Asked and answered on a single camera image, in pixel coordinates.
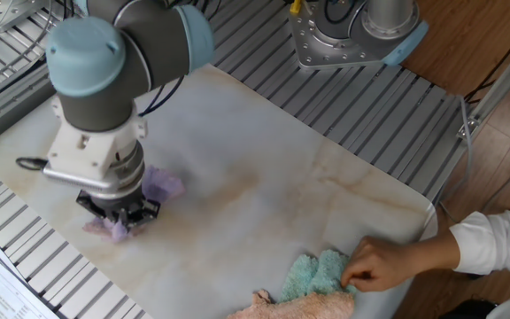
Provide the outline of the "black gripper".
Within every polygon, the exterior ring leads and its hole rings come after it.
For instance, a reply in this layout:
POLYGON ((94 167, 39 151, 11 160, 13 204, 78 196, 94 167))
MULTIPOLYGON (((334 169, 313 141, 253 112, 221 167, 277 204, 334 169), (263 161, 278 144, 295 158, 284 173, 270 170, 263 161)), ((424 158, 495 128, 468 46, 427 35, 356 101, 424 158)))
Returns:
POLYGON ((155 220, 161 208, 159 202, 143 198, 140 189, 136 189, 127 196, 114 199, 97 198, 81 190, 76 198, 76 203, 95 217, 109 219, 112 222, 121 219, 130 224, 143 224, 155 220))

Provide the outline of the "person bare hand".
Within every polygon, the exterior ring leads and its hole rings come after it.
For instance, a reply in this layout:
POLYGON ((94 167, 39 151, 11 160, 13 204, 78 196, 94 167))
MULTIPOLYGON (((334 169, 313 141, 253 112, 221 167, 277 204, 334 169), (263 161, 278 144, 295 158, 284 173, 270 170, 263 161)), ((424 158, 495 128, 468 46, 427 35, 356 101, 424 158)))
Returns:
POLYGON ((382 292, 396 287, 418 274, 413 251, 408 245, 396 245, 375 237, 363 237, 341 275, 360 292, 382 292))

